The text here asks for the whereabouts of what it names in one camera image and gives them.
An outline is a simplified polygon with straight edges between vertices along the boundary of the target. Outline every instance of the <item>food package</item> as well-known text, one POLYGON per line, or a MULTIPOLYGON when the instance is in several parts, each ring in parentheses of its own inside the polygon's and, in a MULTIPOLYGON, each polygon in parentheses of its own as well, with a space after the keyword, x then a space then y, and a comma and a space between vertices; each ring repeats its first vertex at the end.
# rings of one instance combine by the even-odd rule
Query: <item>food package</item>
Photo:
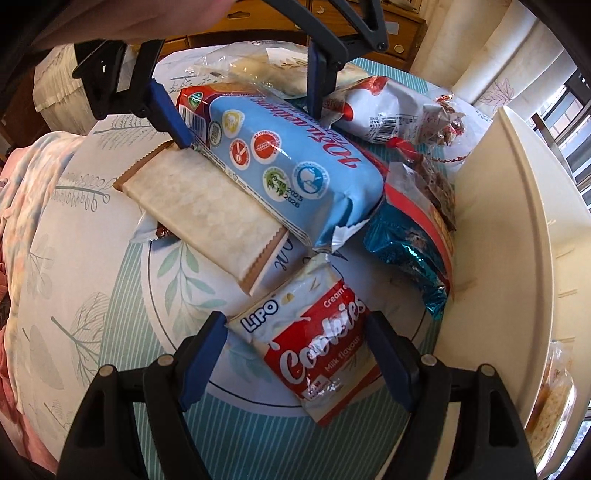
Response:
POLYGON ((326 97, 322 124, 334 124, 377 144, 394 137, 415 145, 438 144, 444 129, 462 116, 463 113, 448 113, 439 103, 402 83, 373 76, 326 97))
POLYGON ((445 176, 435 168, 433 162, 426 155, 418 153, 409 142, 400 138, 393 138, 386 145, 394 149, 394 161, 403 162, 421 176, 425 181, 425 184, 421 185, 421 187, 426 187, 423 191, 425 197, 435 205, 447 228, 455 231, 456 196, 445 176))
POLYGON ((196 147, 302 243, 335 251, 379 202, 383 179, 347 139, 246 84, 183 89, 196 147))
POLYGON ((203 155, 169 144, 133 165, 115 188, 250 294, 287 230, 203 155))
POLYGON ((439 164, 448 180, 453 183, 464 159, 476 148, 492 120, 448 90, 437 87, 427 92, 427 96, 439 103, 449 114, 469 112, 450 124, 453 131, 444 129, 439 141, 441 145, 430 145, 426 149, 429 157, 439 164))
POLYGON ((379 375, 363 337, 367 312, 328 255, 318 254, 228 328, 256 349, 325 426, 379 375))
MULTIPOLYGON (((306 96, 308 49, 280 41, 238 42, 201 58, 193 69, 207 68, 264 87, 283 99, 306 96)), ((337 74, 337 85, 350 85, 368 76, 353 63, 337 74)))
POLYGON ((429 201, 421 176, 402 162, 391 162, 385 200, 369 222, 365 248, 397 265, 417 284, 434 320, 443 317, 453 285, 452 237, 429 201))
POLYGON ((567 344, 550 343, 542 385, 525 427, 538 473, 548 464, 560 443, 573 411, 577 392, 568 370, 571 362, 567 344))

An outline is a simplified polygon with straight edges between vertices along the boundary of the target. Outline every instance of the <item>lipo cookies package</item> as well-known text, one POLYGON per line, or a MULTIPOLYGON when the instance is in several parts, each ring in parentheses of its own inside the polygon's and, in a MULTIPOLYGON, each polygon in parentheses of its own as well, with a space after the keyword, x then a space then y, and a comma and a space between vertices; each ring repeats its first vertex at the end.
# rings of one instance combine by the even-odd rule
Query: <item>lipo cookies package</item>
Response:
POLYGON ((324 100, 322 124, 335 124, 372 143, 398 137, 418 145, 438 143, 461 117, 402 83, 374 76, 331 93, 324 100))
POLYGON ((363 337, 367 312, 328 255, 319 254, 228 328, 255 347, 324 426, 379 375, 363 337))

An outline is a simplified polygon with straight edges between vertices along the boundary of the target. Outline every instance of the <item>cookie package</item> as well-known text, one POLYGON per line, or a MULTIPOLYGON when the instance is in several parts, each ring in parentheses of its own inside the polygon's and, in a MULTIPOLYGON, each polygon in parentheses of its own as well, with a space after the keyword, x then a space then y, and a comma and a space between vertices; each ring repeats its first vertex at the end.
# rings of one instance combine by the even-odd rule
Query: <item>cookie package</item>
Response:
POLYGON ((177 107, 195 147, 317 251, 342 247, 382 196, 380 172, 351 142, 255 86, 187 87, 177 107))

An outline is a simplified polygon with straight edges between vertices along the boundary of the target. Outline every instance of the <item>metal bolt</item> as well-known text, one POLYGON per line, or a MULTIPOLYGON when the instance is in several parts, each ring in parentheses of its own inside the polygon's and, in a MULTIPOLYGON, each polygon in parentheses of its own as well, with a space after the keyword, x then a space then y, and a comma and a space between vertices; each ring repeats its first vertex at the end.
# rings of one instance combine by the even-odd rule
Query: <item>metal bolt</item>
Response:
POLYGON ((99 375, 101 377, 108 377, 111 373, 113 373, 113 365, 103 365, 99 368, 99 375))
POLYGON ((432 355, 423 355, 421 357, 421 363, 423 365, 427 365, 428 367, 434 367, 437 365, 437 359, 432 355))
POLYGON ((160 355, 158 357, 158 365, 161 367, 168 367, 172 365, 174 362, 174 357, 172 355, 160 355))
POLYGON ((487 377, 494 377, 496 373, 495 367, 489 364, 482 365, 480 371, 483 375, 486 375, 487 377))

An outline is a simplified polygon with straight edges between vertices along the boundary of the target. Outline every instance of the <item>white plastic bag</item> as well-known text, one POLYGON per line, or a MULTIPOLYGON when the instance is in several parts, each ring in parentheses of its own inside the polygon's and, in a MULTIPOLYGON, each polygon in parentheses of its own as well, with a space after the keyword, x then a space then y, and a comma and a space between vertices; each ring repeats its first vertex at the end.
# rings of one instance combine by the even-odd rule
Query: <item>white plastic bag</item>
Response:
MULTIPOLYGON (((294 43, 233 43, 202 57, 193 70, 202 67, 262 86, 283 99, 306 96, 308 50, 294 43)), ((348 63, 337 75, 337 86, 349 85, 367 76, 364 69, 348 63)))

